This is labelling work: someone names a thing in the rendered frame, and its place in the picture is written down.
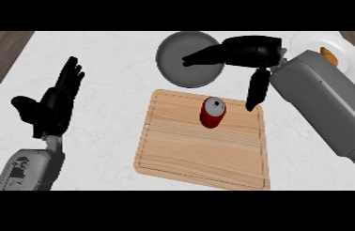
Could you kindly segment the wooden cutting board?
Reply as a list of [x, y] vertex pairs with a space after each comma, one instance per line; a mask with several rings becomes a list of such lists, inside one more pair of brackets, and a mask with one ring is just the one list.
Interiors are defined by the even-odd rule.
[[199, 122], [204, 95], [158, 89], [145, 116], [136, 172], [226, 190], [270, 188], [263, 111], [226, 99], [216, 128]]

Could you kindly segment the grey round pan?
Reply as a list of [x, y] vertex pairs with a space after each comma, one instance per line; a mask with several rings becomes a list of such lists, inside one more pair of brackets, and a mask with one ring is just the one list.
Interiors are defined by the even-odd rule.
[[177, 86], [196, 88], [217, 78], [223, 64], [208, 63], [207, 58], [190, 60], [196, 53], [217, 45], [216, 39], [199, 31], [180, 31], [161, 42], [155, 63], [164, 78]]

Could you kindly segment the orange croissant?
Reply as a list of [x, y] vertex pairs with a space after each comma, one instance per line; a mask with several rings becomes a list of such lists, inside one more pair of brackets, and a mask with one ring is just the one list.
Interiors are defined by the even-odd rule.
[[321, 55], [325, 57], [332, 66], [338, 67], [338, 59], [335, 55], [323, 47], [321, 47]]

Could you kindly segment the white plate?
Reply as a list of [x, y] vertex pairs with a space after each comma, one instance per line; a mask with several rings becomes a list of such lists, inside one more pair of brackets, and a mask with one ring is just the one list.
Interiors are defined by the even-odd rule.
[[338, 70], [349, 74], [355, 69], [355, 46], [332, 32], [297, 32], [289, 41], [291, 56], [303, 51], [318, 52], [323, 47], [338, 60]]

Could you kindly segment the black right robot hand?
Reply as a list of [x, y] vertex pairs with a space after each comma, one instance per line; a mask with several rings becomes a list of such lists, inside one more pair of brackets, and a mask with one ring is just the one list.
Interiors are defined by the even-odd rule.
[[207, 58], [208, 63], [255, 68], [245, 102], [245, 109], [252, 111], [266, 98], [270, 79], [267, 68], [276, 66], [281, 59], [281, 38], [266, 36], [226, 38], [220, 44], [205, 48], [189, 59], [202, 58]]

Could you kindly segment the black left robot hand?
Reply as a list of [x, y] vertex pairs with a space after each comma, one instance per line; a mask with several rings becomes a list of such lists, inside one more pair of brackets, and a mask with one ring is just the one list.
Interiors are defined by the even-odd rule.
[[69, 57], [60, 70], [54, 86], [47, 89], [39, 101], [16, 96], [10, 100], [20, 120], [32, 125], [32, 138], [62, 136], [69, 127], [74, 101], [84, 72], [78, 59]]

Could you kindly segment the red can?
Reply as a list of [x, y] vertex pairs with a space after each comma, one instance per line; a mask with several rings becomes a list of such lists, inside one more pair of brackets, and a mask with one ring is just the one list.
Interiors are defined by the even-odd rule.
[[217, 127], [226, 114], [226, 104], [217, 97], [208, 97], [201, 106], [199, 122], [208, 129]]

